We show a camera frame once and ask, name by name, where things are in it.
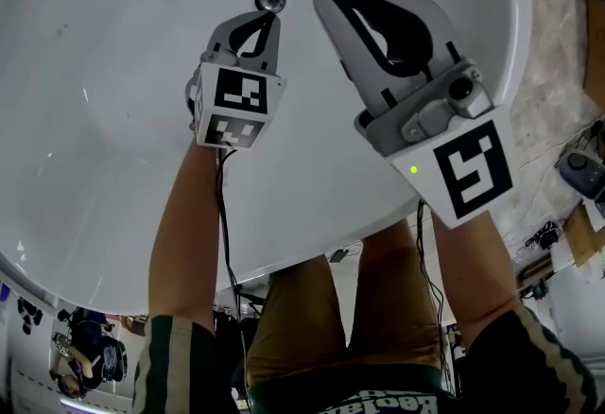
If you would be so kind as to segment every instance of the khaki shorts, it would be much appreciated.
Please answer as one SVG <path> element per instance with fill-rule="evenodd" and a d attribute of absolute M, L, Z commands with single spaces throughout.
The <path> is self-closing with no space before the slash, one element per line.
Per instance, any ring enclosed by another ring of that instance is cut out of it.
<path fill-rule="evenodd" d="M 364 255 L 371 254 L 364 249 Z M 441 368 L 440 330 L 415 248 L 380 255 L 357 281 L 346 346 L 330 267 L 321 256 L 271 274 L 248 354 L 248 382 L 346 365 L 421 364 Z"/>

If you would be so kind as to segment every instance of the shirt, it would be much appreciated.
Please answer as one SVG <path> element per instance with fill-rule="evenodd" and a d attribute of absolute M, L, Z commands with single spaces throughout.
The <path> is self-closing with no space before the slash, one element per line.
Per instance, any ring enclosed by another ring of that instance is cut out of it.
<path fill-rule="evenodd" d="M 135 373 L 134 413 L 236 413 L 216 340 L 188 319 L 156 317 Z M 590 372 L 520 307 L 489 325 L 466 360 L 464 398 L 441 389 L 441 372 L 417 365 L 317 369 L 251 389 L 253 414 L 593 413 Z"/>

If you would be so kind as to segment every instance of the forearm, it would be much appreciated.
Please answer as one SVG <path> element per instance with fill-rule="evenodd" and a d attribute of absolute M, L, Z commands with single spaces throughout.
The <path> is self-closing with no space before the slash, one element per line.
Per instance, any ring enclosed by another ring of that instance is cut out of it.
<path fill-rule="evenodd" d="M 519 304 L 512 261 L 489 213 L 448 230 L 433 216 L 445 295 L 467 347 Z"/>
<path fill-rule="evenodd" d="M 88 359 L 86 355 L 84 355 L 81 351 L 79 351 L 76 347 L 68 347 L 67 352 L 69 352 L 82 367 L 82 374 L 84 377 L 92 379 L 93 378 L 93 364 Z"/>
<path fill-rule="evenodd" d="M 149 265 L 149 314 L 214 331 L 218 262 L 216 150 L 189 147 L 166 204 Z"/>

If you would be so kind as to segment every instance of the green striped sleeve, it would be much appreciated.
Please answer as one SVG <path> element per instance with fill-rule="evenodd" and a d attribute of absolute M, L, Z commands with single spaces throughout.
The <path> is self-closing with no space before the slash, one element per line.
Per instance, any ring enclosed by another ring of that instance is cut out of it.
<path fill-rule="evenodd" d="M 466 370 L 464 400 L 485 412 L 595 412 L 592 374 L 524 306 L 481 332 Z"/>
<path fill-rule="evenodd" d="M 215 337 L 188 319 L 155 317 L 134 380 L 135 414 L 237 412 Z"/>

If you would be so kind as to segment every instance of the cable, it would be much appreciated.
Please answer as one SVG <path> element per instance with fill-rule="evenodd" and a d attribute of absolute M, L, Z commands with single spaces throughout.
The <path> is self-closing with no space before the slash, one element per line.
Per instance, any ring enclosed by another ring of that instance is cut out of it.
<path fill-rule="evenodd" d="M 254 310 L 254 313 L 256 313 L 256 315 L 258 315 L 258 318 L 261 317 L 261 312 L 258 311 L 258 309 L 256 308 L 256 306 L 254 306 L 254 303 L 250 302 L 248 303 L 248 306 Z"/>
<path fill-rule="evenodd" d="M 231 290 L 233 292 L 233 300 L 235 301 L 235 320 L 237 321 L 237 330 L 239 330 L 239 336 L 242 341 L 242 354 L 244 356 L 244 398 L 248 409 L 252 412 L 252 406 L 250 402 L 250 395 L 248 394 L 248 362 L 246 359 L 246 338 L 244 337 L 244 331 L 241 327 L 242 321 L 242 309 L 241 309 L 241 298 L 239 296 L 239 290 L 237 288 L 237 279 L 233 274 L 231 268 L 231 247 L 229 243 L 229 226 L 227 224 L 227 210 L 225 208 L 225 198 L 223 196 L 223 179 L 224 173 L 223 168 L 227 159 L 234 155 L 236 150 L 231 150 L 225 153 L 224 149 L 218 150 L 218 166 L 216 168 L 216 199 L 218 201 L 218 215 L 220 217 L 221 231 L 223 236 L 223 249 L 225 251 L 225 264 L 227 266 L 227 275 L 229 276 L 229 283 L 231 284 Z"/>
<path fill-rule="evenodd" d="M 546 221 L 544 226 L 526 241 L 526 246 L 537 245 L 541 250 L 550 250 L 559 242 L 561 235 L 562 231 L 557 223 Z"/>
<path fill-rule="evenodd" d="M 576 133 L 574 133 L 571 137 L 569 137 L 567 140 L 565 140 L 564 142 L 555 145 L 551 148 L 549 148 L 546 152 L 552 150 L 553 148 L 556 147 L 560 147 L 563 146 L 563 150 L 562 152 L 559 154 L 559 158 L 557 159 L 557 161 L 554 163 L 555 168 L 559 167 L 559 160 L 561 159 L 561 157 L 567 153 L 570 149 L 573 148 L 579 148 L 579 145 L 581 144 L 581 141 L 586 137 L 586 134 L 588 132 L 590 132 L 590 137 L 588 137 L 588 140 L 586 142 L 586 144 L 584 144 L 584 149 L 586 149 L 586 147 L 588 146 L 588 144 L 594 139 L 596 138 L 600 131 L 603 129 L 603 120 L 605 119 L 605 117 L 603 115 L 597 117 L 594 120 L 591 120 L 588 124 L 586 124 L 585 126 L 581 127 Z M 575 143 L 570 144 L 570 142 L 572 142 L 574 140 L 575 137 L 578 137 L 578 139 L 575 141 Z M 598 149 L 598 140 L 596 141 L 596 153 L 597 153 L 597 149 Z M 531 161 L 529 161 L 527 164 L 539 159 L 539 157 L 536 157 L 535 159 L 532 159 Z"/>
<path fill-rule="evenodd" d="M 502 236 L 502 239 L 505 239 L 510 233 L 512 233 L 512 230 L 514 228 L 516 228 L 517 226 L 519 226 L 519 224 L 521 224 L 525 218 L 527 217 L 527 215 L 531 212 L 531 209 L 533 208 L 534 202 L 536 201 L 536 198 L 538 197 L 538 195 L 540 194 L 540 191 L 542 189 L 542 186 L 545 183 L 546 180 L 546 174 L 548 174 L 548 172 L 550 172 L 552 170 L 551 167 L 555 166 L 556 164 L 559 162 L 559 159 L 557 159 L 553 164 L 549 165 L 545 170 L 544 170 L 544 174 L 542 174 L 542 177 L 540 178 L 540 183 L 538 184 L 538 190 L 536 190 L 535 194 L 533 195 L 533 197 L 531 198 L 531 202 L 529 203 L 529 208 L 525 211 L 525 213 L 521 216 L 521 218 L 514 223 L 514 225 L 512 225 L 509 229 L 509 231 L 507 233 L 505 233 Z"/>
<path fill-rule="evenodd" d="M 443 345 L 443 335 L 441 334 L 441 321 L 443 317 L 443 305 L 445 302 L 445 298 L 443 296 L 443 292 L 431 281 L 428 271 L 426 270 L 426 263 L 424 261 L 424 237 L 423 237 L 423 215 L 424 215 L 424 201 L 420 199 L 418 201 L 418 209 L 416 211 L 416 249 L 418 250 L 418 254 L 420 256 L 420 271 L 423 276 L 428 281 L 430 291 L 437 302 L 437 330 L 439 334 L 439 348 L 440 348 L 440 358 L 441 365 L 445 370 L 445 385 L 447 386 L 448 391 L 452 392 L 449 365 L 445 359 L 445 348 Z"/>

